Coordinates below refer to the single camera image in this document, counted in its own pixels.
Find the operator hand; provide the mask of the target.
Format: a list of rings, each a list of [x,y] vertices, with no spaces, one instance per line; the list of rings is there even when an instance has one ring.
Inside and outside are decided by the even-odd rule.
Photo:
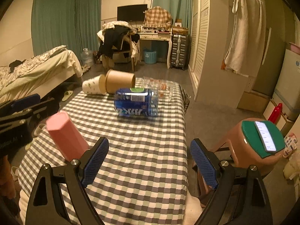
[[[9,200],[15,198],[16,196],[15,183],[11,175],[11,166],[8,161],[7,155],[1,157],[0,187],[1,187],[1,196],[7,197]]]

